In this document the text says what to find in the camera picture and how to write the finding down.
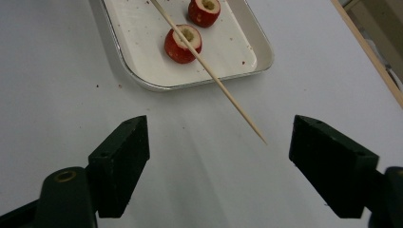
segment metal tray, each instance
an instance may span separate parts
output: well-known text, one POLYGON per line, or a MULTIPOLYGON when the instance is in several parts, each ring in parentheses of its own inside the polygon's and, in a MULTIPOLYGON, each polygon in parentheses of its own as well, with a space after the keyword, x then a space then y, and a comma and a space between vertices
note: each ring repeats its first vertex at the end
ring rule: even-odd
MULTIPOLYGON (((273 51, 244 0, 220 0, 221 14, 210 28, 187 18, 189 0, 160 0, 177 24, 194 26, 201 34, 203 57, 221 80, 268 69, 273 51)), ((169 25, 147 0, 90 0, 106 54, 114 73, 124 73, 153 91, 169 91, 213 82, 197 60, 180 65, 163 49, 169 25)))

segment bamboo skewer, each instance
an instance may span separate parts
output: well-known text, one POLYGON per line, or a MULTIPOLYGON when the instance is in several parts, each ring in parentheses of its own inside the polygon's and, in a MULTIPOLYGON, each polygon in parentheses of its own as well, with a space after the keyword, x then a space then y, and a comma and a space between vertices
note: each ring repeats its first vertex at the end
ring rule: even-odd
POLYGON ((163 7, 157 2, 157 0, 150 0, 155 8, 160 12, 160 14, 163 16, 163 18, 166 20, 166 22, 171 26, 172 29, 178 34, 178 36, 181 38, 181 40, 186 44, 187 48, 192 52, 192 54, 196 57, 196 59, 201 63, 201 65, 204 67, 204 69, 208 72, 208 74, 211 76, 211 78, 216 82, 216 84, 220 87, 222 92, 225 94, 225 96, 231 101, 231 103, 234 105, 234 107, 237 109, 237 111, 240 113, 240 115, 249 123, 249 125, 252 127, 252 129, 255 131, 255 133, 263 140, 265 144, 267 144, 266 140, 264 139, 263 135, 259 131, 258 127, 253 123, 253 121, 250 119, 250 117, 245 113, 243 108, 240 106, 240 104, 235 100, 235 98, 231 95, 231 93, 228 91, 228 89, 222 84, 220 79, 217 77, 216 73, 211 69, 211 67, 203 60, 203 58, 199 55, 199 53, 190 45, 190 43, 187 41, 187 39, 184 37, 184 35, 181 33, 181 31, 178 29, 176 24, 172 21, 170 16, 165 12, 163 7))

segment wooden edge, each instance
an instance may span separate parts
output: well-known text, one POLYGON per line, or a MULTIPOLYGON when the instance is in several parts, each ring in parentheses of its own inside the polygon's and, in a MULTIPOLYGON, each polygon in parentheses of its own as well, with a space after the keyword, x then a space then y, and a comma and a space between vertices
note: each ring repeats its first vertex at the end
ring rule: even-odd
POLYGON ((380 77, 385 82, 388 89, 392 92, 396 101, 400 104, 400 107, 403 109, 403 93, 402 93, 402 91, 399 90, 399 88, 396 86, 396 84, 392 80, 391 76, 386 71, 385 67, 380 63, 379 59, 376 57, 376 55, 374 54, 371 47, 365 41, 364 37, 359 32, 358 28, 355 26, 352 19, 349 17, 349 15, 347 15, 346 10, 343 7, 341 7, 338 0, 331 0, 331 2, 335 6, 336 10, 340 14, 343 21, 349 27, 350 31, 353 33, 353 35, 356 38, 356 40, 358 41, 358 43, 361 45, 364 52, 367 54, 368 58, 373 63, 375 69, 377 70, 380 77))

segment white tray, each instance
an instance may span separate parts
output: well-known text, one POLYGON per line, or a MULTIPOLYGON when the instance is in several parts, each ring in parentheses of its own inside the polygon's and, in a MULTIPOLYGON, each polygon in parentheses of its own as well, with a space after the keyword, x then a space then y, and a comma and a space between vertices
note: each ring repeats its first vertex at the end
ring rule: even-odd
MULTIPOLYGON (((170 26, 151 2, 101 0, 101 3, 121 67, 140 85, 166 91, 212 82, 197 60, 180 65, 166 55, 163 42, 170 26)), ((187 18, 189 0, 159 3, 176 24, 198 29, 202 38, 201 57, 221 80, 256 74, 272 65, 270 43, 245 1, 220 0, 220 17, 210 28, 197 27, 187 18)))

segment white tabletop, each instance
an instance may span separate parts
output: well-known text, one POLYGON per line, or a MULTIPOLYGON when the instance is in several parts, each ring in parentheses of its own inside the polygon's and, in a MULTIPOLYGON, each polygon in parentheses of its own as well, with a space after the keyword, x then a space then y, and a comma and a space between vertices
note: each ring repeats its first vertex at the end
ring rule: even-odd
POLYGON ((109 67, 87 1, 0 7, 0 215, 39 197, 50 173, 147 115, 151 159, 122 218, 99 227, 367 227, 340 219, 289 161, 296 114, 402 165, 403 111, 330 1, 249 0, 272 44, 264 73, 168 93, 109 67))

